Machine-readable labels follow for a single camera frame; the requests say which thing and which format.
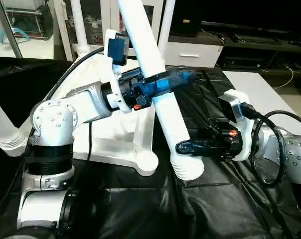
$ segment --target white drawer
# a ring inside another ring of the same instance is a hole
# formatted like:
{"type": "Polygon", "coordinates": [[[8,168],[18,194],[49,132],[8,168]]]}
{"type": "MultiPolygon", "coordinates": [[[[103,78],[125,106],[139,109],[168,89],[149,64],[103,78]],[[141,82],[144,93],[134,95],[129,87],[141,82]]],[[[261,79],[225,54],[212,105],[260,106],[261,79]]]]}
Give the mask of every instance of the white drawer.
{"type": "Polygon", "coordinates": [[[166,65],[214,67],[222,46],[168,42],[165,51],[166,65]]]}

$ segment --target white pvc pipe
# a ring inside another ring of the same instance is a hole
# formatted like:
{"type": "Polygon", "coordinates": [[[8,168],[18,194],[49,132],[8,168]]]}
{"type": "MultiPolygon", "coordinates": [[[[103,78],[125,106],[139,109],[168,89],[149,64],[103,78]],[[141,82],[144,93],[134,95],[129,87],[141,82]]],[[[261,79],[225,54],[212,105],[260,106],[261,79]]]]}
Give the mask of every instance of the white pvc pipe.
{"type": "Polygon", "coordinates": [[[161,30],[159,35],[158,48],[163,59],[165,59],[165,50],[168,42],[172,15],[174,13],[176,0],[167,0],[165,5],[164,17],[162,19],[161,30]]]}
{"type": "MultiPolygon", "coordinates": [[[[118,0],[121,15],[134,47],[144,77],[165,71],[165,64],[154,39],[150,23],[141,0],[118,0]]],[[[202,160],[175,151],[177,143],[188,140],[174,93],[153,98],[162,130],[171,153],[171,163],[178,178],[193,180],[204,171],[202,160]]]]}
{"type": "Polygon", "coordinates": [[[9,156],[20,156],[26,137],[16,128],[0,106],[0,148],[9,156]]]}
{"type": "Polygon", "coordinates": [[[77,54],[79,55],[79,57],[82,57],[88,54],[90,52],[90,49],[87,44],[80,0],[71,0],[71,6],[78,43],[77,54]]]}

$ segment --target white table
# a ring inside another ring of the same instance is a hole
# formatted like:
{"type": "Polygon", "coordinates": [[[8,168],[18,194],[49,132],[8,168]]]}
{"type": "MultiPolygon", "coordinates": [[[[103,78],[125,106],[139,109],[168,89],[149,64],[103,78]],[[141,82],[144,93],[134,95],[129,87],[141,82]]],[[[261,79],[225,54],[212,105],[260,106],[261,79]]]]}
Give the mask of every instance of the white table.
{"type": "MultiPolygon", "coordinates": [[[[224,74],[236,90],[248,94],[251,104],[263,115],[275,110],[289,111],[295,114],[258,73],[224,71],[224,74]]],[[[285,115],[274,115],[271,116],[271,120],[287,131],[301,135],[301,123],[295,119],[285,115]]]]}

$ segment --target black tablecloth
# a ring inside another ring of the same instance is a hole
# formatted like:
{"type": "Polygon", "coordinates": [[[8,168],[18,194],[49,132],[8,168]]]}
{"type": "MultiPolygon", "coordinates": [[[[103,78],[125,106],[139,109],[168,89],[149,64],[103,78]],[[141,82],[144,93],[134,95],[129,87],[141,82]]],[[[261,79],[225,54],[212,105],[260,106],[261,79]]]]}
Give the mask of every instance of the black tablecloth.
{"type": "MultiPolygon", "coordinates": [[[[69,62],[0,59],[0,105],[16,126],[69,66],[69,62]]],[[[217,96],[231,88],[220,70],[206,69],[206,78],[175,92],[191,137],[202,136],[211,118],[224,120],[217,96]]],[[[80,221],[71,238],[284,238],[282,222],[267,194],[292,233],[301,230],[288,181],[266,190],[256,182],[247,160],[226,163],[207,157],[202,158],[205,172],[201,177],[179,180],[157,118],[153,151],[159,165],[150,177],[132,168],[90,162],[76,188],[89,201],[87,205],[95,205],[96,213],[92,220],[80,221]]],[[[0,150],[0,200],[20,162],[21,158],[9,158],[0,150]]],[[[84,162],[74,159],[74,165],[79,173],[84,162]]],[[[263,169],[273,176],[271,162],[265,160],[263,169]]],[[[15,231],[19,190],[20,176],[0,211],[0,239],[15,231]]]]}

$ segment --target black cable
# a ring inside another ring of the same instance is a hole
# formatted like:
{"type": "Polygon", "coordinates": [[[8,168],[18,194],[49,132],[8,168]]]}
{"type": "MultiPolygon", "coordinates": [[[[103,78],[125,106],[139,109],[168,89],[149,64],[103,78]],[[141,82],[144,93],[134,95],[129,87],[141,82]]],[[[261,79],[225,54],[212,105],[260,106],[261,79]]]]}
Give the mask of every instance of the black cable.
{"type": "Polygon", "coordinates": [[[9,196],[9,194],[10,194],[10,192],[12,190],[12,187],[14,186],[14,183],[15,183],[16,179],[18,178],[18,176],[20,175],[20,173],[23,171],[23,166],[24,166],[24,163],[21,162],[20,165],[19,165],[19,167],[18,167],[18,169],[15,172],[15,175],[14,175],[12,181],[10,182],[9,187],[7,188],[4,196],[2,197],[2,199],[0,201],[0,213],[1,213],[1,211],[2,211],[2,209],[4,207],[4,205],[5,205],[7,197],[9,196]]]}
{"type": "Polygon", "coordinates": [[[244,115],[246,114],[249,119],[251,119],[251,118],[260,119],[260,121],[258,122],[258,124],[256,126],[256,129],[255,129],[255,132],[254,132],[253,138],[252,138],[251,153],[250,153],[252,170],[255,174],[256,179],[261,184],[261,186],[264,186],[263,191],[264,191],[266,197],[268,198],[268,200],[270,202],[270,205],[273,209],[274,215],[277,216],[278,223],[280,224],[285,237],[287,237],[288,239],[293,239],[294,238],[293,234],[290,231],[284,216],[282,215],[279,207],[277,206],[276,202],[274,201],[274,199],[272,198],[270,192],[268,191],[268,188],[273,188],[273,187],[278,186],[282,182],[282,180],[283,180],[283,178],[286,174],[288,156],[287,156],[285,140],[284,140],[279,128],[271,120],[268,119],[268,117],[270,116],[269,114],[263,116],[261,113],[256,112],[255,109],[251,105],[246,104],[246,103],[243,103],[242,106],[243,106],[242,109],[241,109],[242,113],[244,115]],[[280,152],[279,173],[278,173],[278,176],[275,178],[275,180],[271,183],[266,183],[259,176],[259,174],[257,173],[256,162],[255,162],[255,153],[256,153],[256,149],[257,149],[258,134],[259,134],[260,128],[261,128],[261,126],[264,122],[274,132],[274,134],[276,135],[276,138],[278,140],[278,143],[279,143],[279,152],[280,152]]]}
{"type": "MultiPolygon", "coordinates": [[[[268,119],[270,116],[273,116],[273,115],[287,115],[287,116],[290,116],[290,117],[296,119],[297,121],[299,121],[301,123],[301,117],[299,117],[299,116],[297,116],[297,115],[295,115],[295,114],[293,114],[291,112],[288,112],[288,111],[272,111],[272,112],[267,113],[265,116],[262,116],[263,120],[260,120],[257,123],[256,130],[255,130],[254,135],[253,135],[253,140],[252,140],[252,144],[253,145],[251,147],[251,155],[250,155],[251,162],[252,162],[252,168],[253,168],[253,171],[255,173],[257,171],[256,171],[256,164],[255,164],[254,153],[255,153],[255,150],[256,150],[256,142],[257,142],[258,133],[259,133],[260,128],[261,128],[261,126],[262,126],[262,124],[264,122],[264,119],[268,119]]],[[[261,181],[261,184],[263,184],[264,186],[266,186],[266,187],[275,187],[276,185],[278,185],[283,180],[283,177],[285,176],[285,173],[286,173],[287,163],[288,163],[288,157],[286,157],[286,160],[284,158],[280,157],[280,167],[279,167],[278,177],[272,183],[262,182],[261,178],[258,176],[257,173],[256,173],[256,177],[257,177],[257,179],[259,179],[261,181]]]]}
{"type": "Polygon", "coordinates": [[[256,120],[259,119],[256,129],[254,131],[253,137],[252,137],[252,143],[251,143],[251,151],[250,151],[250,160],[251,160],[251,166],[252,170],[256,176],[256,179],[259,181],[259,183],[266,188],[274,188],[278,184],[280,184],[286,174],[287,170],[287,163],[288,163],[288,156],[287,156],[287,149],[286,149],[286,142],[284,137],[282,136],[279,128],[270,120],[267,116],[263,116],[261,113],[257,112],[255,108],[253,108],[252,105],[244,102],[240,104],[240,110],[243,116],[247,117],[250,120],[256,120]],[[263,123],[266,123],[266,125],[274,132],[279,145],[279,172],[275,180],[271,183],[267,183],[265,180],[263,180],[259,174],[257,173],[256,169],[256,159],[255,154],[257,151],[257,142],[258,142],[258,134],[261,129],[261,126],[263,123]]]}
{"type": "Polygon", "coordinates": [[[78,180],[81,178],[81,175],[83,174],[83,172],[85,172],[86,168],[88,167],[88,164],[89,164],[89,161],[90,161],[90,158],[91,158],[91,154],[92,154],[92,122],[89,122],[89,151],[88,151],[88,154],[87,154],[87,159],[85,161],[85,165],[83,166],[81,172],[73,180],[71,188],[74,188],[74,186],[76,185],[78,180]]]}
{"type": "Polygon", "coordinates": [[[299,117],[291,112],[288,112],[288,111],[271,111],[271,112],[267,113],[265,115],[265,117],[269,118],[270,116],[273,116],[273,115],[287,115],[301,123],[301,117],[299,117]]]}
{"type": "Polygon", "coordinates": [[[258,122],[258,124],[256,126],[256,129],[254,131],[254,135],[252,138],[251,153],[250,153],[251,166],[252,166],[253,172],[255,173],[256,178],[260,182],[260,184],[262,184],[263,186],[265,186],[267,188],[274,188],[282,182],[282,180],[286,174],[287,164],[288,164],[286,142],[285,142],[285,139],[284,139],[283,135],[281,134],[279,128],[270,119],[268,119],[266,116],[263,116],[260,113],[257,113],[256,115],[257,115],[257,118],[260,119],[260,121],[258,122]],[[280,159],[279,172],[278,172],[278,175],[275,178],[275,180],[270,183],[265,182],[265,180],[263,180],[259,176],[259,174],[257,173],[257,169],[256,169],[255,154],[257,151],[258,134],[259,134],[259,131],[260,131],[263,123],[266,123],[266,125],[274,132],[274,134],[278,140],[279,153],[280,153],[280,155],[279,155],[279,159],[280,159]]]}
{"type": "Polygon", "coordinates": [[[79,59],[78,61],[76,61],[61,77],[60,79],[56,82],[56,84],[53,86],[53,88],[50,90],[49,94],[47,94],[47,96],[44,98],[44,100],[49,100],[52,98],[53,94],[56,92],[56,90],[60,87],[60,85],[63,83],[63,81],[66,79],[66,77],[68,77],[72,71],[75,70],[76,67],[78,67],[82,62],[84,62],[85,60],[87,60],[88,58],[90,58],[91,56],[100,53],[104,51],[104,47],[101,47],[99,49],[96,49],[90,53],[88,53],[87,55],[83,56],[81,59],[79,59]]]}

